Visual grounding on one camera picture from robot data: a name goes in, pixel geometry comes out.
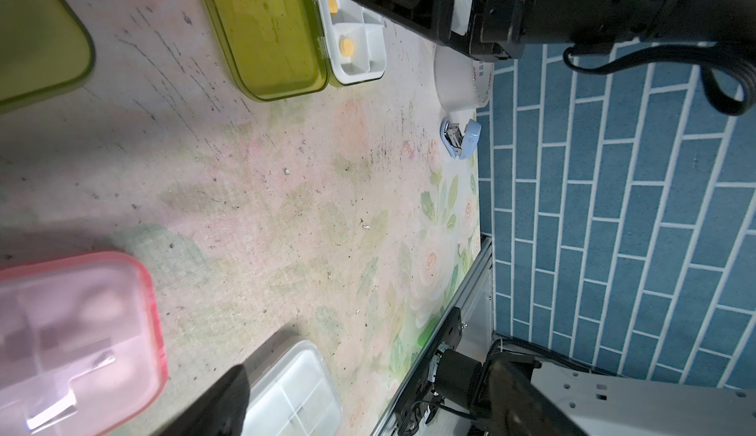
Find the clear pillbox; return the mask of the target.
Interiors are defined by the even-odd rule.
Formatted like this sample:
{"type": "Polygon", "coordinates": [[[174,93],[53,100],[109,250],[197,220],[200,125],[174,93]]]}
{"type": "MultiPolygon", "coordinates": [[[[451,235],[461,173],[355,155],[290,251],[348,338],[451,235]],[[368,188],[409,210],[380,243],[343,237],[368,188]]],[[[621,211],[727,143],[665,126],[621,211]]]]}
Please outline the clear pillbox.
{"type": "Polygon", "coordinates": [[[317,346],[293,337],[248,369],[243,435],[335,435],[343,406],[317,346]]]}

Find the pink pillbox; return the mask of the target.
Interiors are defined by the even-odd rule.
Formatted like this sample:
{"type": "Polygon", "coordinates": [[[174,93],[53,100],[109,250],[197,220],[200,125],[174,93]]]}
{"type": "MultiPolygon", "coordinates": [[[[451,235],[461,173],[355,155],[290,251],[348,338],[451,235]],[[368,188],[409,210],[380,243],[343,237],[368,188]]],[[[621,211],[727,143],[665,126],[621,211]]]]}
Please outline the pink pillbox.
{"type": "Polygon", "coordinates": [[[104,435],[169,380],[150,273],[120,252],[1,273],[1,432],[104,435]]]}

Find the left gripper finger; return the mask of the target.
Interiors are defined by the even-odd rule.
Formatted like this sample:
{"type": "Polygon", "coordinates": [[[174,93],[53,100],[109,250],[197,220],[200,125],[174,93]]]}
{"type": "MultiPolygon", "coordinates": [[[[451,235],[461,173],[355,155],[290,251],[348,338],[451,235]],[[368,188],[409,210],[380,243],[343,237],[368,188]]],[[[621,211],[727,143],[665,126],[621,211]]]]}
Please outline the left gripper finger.
{"type": "Polygon", "coordinates": [[[249,393],[246,368],[238,364],[228,369],[159,435],[238,436],[243,429],[249,393]]]}

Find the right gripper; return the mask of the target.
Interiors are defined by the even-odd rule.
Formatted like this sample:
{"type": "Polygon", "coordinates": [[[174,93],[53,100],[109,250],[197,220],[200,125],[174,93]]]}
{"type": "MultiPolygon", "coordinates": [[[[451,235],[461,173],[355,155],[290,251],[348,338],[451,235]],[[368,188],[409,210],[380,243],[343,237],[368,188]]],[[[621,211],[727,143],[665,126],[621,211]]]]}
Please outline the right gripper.
{"type": "Polygon", "coordinates": [[[678,0],[353,0],[478,61],[522,56],[528,44],[567,43],[575,55],[654,35],[678,0]]]}

